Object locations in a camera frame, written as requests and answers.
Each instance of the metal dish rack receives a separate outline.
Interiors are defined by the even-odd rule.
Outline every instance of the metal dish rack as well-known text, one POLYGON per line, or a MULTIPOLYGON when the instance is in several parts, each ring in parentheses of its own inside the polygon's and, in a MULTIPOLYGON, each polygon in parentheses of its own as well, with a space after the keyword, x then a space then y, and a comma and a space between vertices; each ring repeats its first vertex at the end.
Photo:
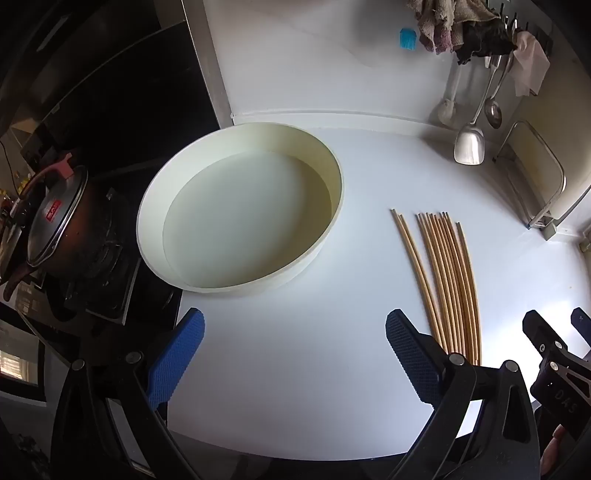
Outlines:
POLYGON ((562 164, 536 129, 526 120, 517 120, 509 129, 509 132, 507 133, 499 152, 494 156, 493 161, 506 174, 511 189, 515 193, 515 197, 523 210, 525 226, 528 229, 535 227, 543 230, 553 223, 554 218, 552 218, 551 215, 548 215, 548 213, 552 208, 552 205, 555 204, 556 200, 558 200, 566 188, 566 175, 562 164), (511 145, 509 145, 509 139, 514 133, 515 127, 519 124, 525 125, 530 130, 534 138, 544 147, 556 165, 557 171, 560 173, 559 187, 550 196, 547 202, 544 202, 541 193, 527 174, 522 161, 516 155, 511 145))

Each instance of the white backsplash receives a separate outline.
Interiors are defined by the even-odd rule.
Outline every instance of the white backsplash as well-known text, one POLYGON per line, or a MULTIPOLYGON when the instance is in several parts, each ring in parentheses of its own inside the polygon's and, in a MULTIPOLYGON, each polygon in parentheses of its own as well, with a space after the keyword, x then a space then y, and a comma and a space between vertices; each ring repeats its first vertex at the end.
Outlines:
MULTIPOLYGON (((454 56, 430 53, 418 40, 415 51, 400 47, 400 29, 418 32, 403 0, 206 0, 205 7, 234 116, 348 112, 439 124, 454 56)), ((459 125, 487 78, 482 59, 463 67, 459 125)), ((518 104, 510 79, 498 100, 510 118, 518 104)), ((503 129, 480 123, 488 140, 502 138, 503 129)))

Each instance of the white table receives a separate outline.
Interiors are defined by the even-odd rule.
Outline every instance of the white table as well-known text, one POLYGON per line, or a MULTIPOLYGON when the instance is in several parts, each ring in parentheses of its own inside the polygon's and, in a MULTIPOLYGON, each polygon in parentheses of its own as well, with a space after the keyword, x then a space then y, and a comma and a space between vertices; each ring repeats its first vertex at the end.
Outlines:
MULTIPOLYGON (((569 320, 577 306, 591 312, 582 254, 526 230, 492 162, 460 166, 450 160, 451 145, 412 137, 312 132, 342 165, 340 218, 318 257, 282 287, 245 297, 183 294, 179 316, 199 308, 206 334, 169 403, 171 430, 240 452, 306 460, 372 458, 412 445, 431 407, 414 392, 384 323, 400 308, 419 331, 428 324, 390 208, 405 215, 416 239, 415 213, 444 210, 462 223, 484 365, 511 358, 526 384, 533 382, 540 357, 521 332, 531 309, 572 352, 587 352, 569 320)), ((477 412, 469 410, 465 432, 477 412)))

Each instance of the kitchen towel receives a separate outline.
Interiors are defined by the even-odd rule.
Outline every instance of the kitchen towel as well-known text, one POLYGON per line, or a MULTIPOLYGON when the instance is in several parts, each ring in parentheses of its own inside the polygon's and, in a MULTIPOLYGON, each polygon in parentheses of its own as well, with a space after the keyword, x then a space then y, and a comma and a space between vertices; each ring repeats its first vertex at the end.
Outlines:
POLYGON ((515 61, 509 72, 515 80, 515 94, 528 96, 531 90, 537 95, 550 67, 550 61, 540 42, 528 31, 519 32, 515 43, 517 44, 517 50, 513 53, 515 61))
POLYGON ((497 18, 481 0, 408 0, 415 12, 420 42, 440 54, 463 44, 462 24, 497 18))
POLYGON ((472 56, 507 55, 515 49, 500 18, 487 22, 464 22, 462 25, 464 44, 456 49, 459 65, 468 63, 472 56))

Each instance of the wooden stick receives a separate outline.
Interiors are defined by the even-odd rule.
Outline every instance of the wooden stick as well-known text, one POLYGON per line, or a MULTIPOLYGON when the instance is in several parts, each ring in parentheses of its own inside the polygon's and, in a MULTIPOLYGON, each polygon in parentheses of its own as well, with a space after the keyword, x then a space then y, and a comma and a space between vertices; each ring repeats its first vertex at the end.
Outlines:
POLYGON ((442 213, 443 216, 443 225, 445 227, 445 231, 447 233, 447 239, 451 246, 452 251, 452 260, 454 263, 454 269, 456 272, 456 285, 458 289, 458 293, 460 296, 460 307, 462 308, 462 332, 465 337, 465 346, 466 346, 466 358, 472 365, 475 365, 476 362, 476 345, 474 342, 475 333, 472 329, 472 321, 470 315, 470 306, 468 305, 468 297, 469 293, 466 292, 466 282, 465 275, 462 271, 462 260, 461 260, 461 252, 460 246, 457 243, 457 236, 453 228, 452 220, 450 219, 449 215, 446 212, 442 213))
POLYGON ((460 306, 460 296, 457 292, 457 282, 456 282, 456 274, 453 268, 453 261, 452 261, 452 253, 450 245, 447 241, 447 235, 445 234, 445 227, 443 226, 443 221, 441 217, 436 216, 435 220, 437 222, 437 228, 439 229, 441 235, 441 244, 442 248, 441 251, 444 255, 444 261, 446 262, 447 268, 447 275, 448 275, 448 283, 450 289, 450 295, 452 297, 452 308, 454 313, 454 320, 456 322, 456 332, 457 332, 457 342, 459 350, 458 353, 462 355, 466 355, 466 339, 464 338, 464 328, 462 322, 462 308, 460 306))
POLYGON ((410 257, 410 260, 413 264, 414 274, 417 277, 418 285, 421 290, 421 294, 423 295, 423 303, 425 305, 425 310, 427 311, 427 317, 429 319, 431 331, 435 334, 435 340, 437 343, 441 345, 441 337, 439 336, 439 331, 437 330, 437 316, 435 314, 435 308, 433 307, 433 294, 431 293, 431 287, 425 279, 423 264, 418 256, 414 242, 411 240, 410 233, 407 232, 407 229, 405 228, 406 222, 404 222, 404 218, 402 215, 398 217, 398 214, 394 209, 391 212, 392 216, 394 217, 394 221, 396 221, 396 225, 398 226, 398 230, 400 231, 400 235, 402 236, 402 240, 404 241, 408 256, 410 257))
POLYGON ((449 319, 447 318, 447 309, 443 308, 443 304, 445 302, 445 295, 443 293, 443 284, 441 283, 441 274, 439 272, 439 266, 437 265, 437 259, 435 258, 435 252, 433 250, 433 245, 431 244, 431 239, 429 238, 429 234, 427 232, 427 225, 426 221, 423 220, 421 215, 416 215, 418 226, 421 229, 421 234, 423 236, 423 242, 427 247, 427 253, 429 256, 429 261, 431 262, 431 270, 433 270, 433 274, 435 276, 436 287, 437 287, 437 298, 439 300, 439 311, 437 315, 437 327, 439 329, 439 337, 441 338, 441 342, 439 345, 445 350, 446 353, 451 353, 451 349, 447 346, 447 339, 445 337, 445 327, 443 326, 443 322, 441 320, 441 316, 443 315, 444 321, 446 324, 449 323, 449 319))
POLYGON ((466 309, 466 318, 465 318, 465 325, 467 327, 468 338, 470 340, 470 345, 472 348, 472 355, 473 365, 479 365, 479 358, 478 358, 478 337, 476 333, 476 316, 474 313, 474 304, 472 300, 472 289, 470 288, 470 281, 468 279, 466 261, 464 259, 464 253, 462 251, 462 247, 460 246, 460 241, 455 233, 452 219, 446 213, 445 214, 447 220, 447 226, 450 231, 453 232, 453 240, 456 247, 457 257, 459 260, 459 267, 460 267, 460 276, 462 278, 462 286, 463 286, 463 300, 464 300, 464 307, 466 309))
POLYGON ((454 328, 454 318, 453 318, 453 309, 452 309, 452 297, 450 295, 449 284, 447 281, 447 275, 445 270, 445 263, 443 260, 443 254, 441 253, 441 242, 439 240, 439 236, 437 234, 437 230, 435 228, 435 222, 433 220, 433 215, 429 213, 426 215, 427 217, 427 226, 429 232, 431 233, 431 244, 435 249, 435 254, 437 258, 437 262, 439 264, 439 272, 441 274, 441 283, 443 284, 443 301, 441 303, 441 308, 445 308, 446 314, 444 315, 447 320, 447 346, 451 349, 451 352, 457 352, 459 347, 457 344, 457 336, 454 328))
POLYGON ((470 260, 470 253, 468 252, 468 244, 464 231, 460 223, 457 223, 457 233, 460 237, 460 243, 464 250, 464 259, 466 261, 466 269, 468 280, 470 283, 470 293, 472 294, 472 304, 474 305, 474 318, 476 323, 476 340, 478 344, 478 365, 482 362, 482 332, 480 329, 480 311, 478 309, 478 296, 476 295, 476 282, 474 281, 474 271, 472 270, 472 261, 470 260))

